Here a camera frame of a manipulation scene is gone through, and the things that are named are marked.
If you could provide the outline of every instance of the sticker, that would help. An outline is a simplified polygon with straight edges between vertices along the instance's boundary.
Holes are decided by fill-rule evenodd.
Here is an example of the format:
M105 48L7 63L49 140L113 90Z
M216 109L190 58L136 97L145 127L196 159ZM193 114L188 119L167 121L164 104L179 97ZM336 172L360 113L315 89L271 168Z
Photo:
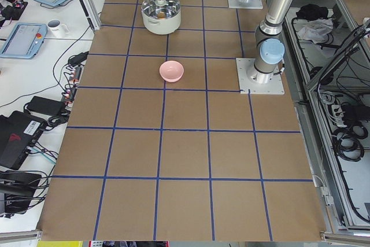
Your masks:
M34 133L38 129L39 125L40 125L39 122L37 122L37 121L31 121L29 123L28 127L25 128L25 130L23 131L23 133L26 133L28 135L34 135Z

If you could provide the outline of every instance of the white pot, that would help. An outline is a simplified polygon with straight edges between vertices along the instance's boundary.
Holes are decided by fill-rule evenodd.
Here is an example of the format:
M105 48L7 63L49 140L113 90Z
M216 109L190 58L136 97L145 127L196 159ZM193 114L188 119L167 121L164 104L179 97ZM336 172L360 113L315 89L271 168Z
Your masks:
M152 33L166 35L180 27L181 9L178 0L172 6L168 5L168 0L144 0L141 14L145 27Z

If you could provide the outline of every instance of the white mug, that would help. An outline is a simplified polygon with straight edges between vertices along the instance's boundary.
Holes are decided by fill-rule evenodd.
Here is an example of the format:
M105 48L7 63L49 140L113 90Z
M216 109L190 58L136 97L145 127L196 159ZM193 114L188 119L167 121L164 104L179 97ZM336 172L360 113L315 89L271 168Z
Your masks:
M69 34L67 25L61 24L60 20L50 20L47 23L47 27L56 38L64 38L67 34Z

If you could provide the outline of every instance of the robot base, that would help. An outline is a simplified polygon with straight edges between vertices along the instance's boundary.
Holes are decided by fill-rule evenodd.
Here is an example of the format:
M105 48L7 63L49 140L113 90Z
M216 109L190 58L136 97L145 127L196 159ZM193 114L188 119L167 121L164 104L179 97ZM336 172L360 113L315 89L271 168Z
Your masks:
M284 87L280 75L274 75L269 83L258 84L249 79L247 76L247 69L253 65L254 58L237 58L236 68L238 69L239 88L241 94L257 94L257 95L283 95ZM278 72L279 68L276 66L274 72Z
M263 9L262 0L250 0L248 2L241 2L238 0L228 0L229 8L239 9Z

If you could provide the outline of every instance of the yellow object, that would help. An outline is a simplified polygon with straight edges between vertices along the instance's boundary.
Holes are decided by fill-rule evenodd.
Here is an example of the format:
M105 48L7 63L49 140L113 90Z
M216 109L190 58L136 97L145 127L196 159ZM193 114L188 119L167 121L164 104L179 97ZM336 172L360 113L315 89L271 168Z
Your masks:
M37 247L82 247L82 241L39 241Z

